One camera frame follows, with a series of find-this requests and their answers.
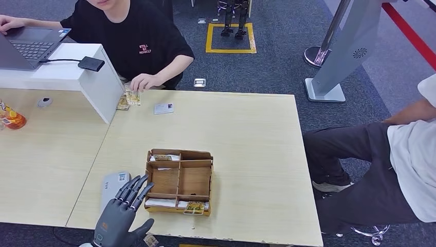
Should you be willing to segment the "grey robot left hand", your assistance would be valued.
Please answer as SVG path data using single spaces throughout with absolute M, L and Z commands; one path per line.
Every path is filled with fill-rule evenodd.
M 140 190 L 148 177 L 147 174 L 142 177 L 138 175 L 119 189 L 102 211 L 92 241 L 82 246 L 132 246 L 135 241 L 146 236 L 154 224 L 154 219 L 146 220 L 133 231 L 130 228 L 140 205 L 154 186 L 150 182 Z

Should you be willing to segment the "person's left hand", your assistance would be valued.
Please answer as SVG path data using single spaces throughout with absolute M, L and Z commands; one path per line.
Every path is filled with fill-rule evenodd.
M 143 92 L 154 86 L 161 86 L 165 81 L 158 75 L 140 74 L 133 78 L 130 84 L 130 89 L 133 92 Z

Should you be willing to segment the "person's right hand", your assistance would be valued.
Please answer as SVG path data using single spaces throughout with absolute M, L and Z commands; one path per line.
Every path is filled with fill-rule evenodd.
M 26 20 L 26 18 L 1 15 L 1 33 L 7 35 L 10 29 L 26 26 Z

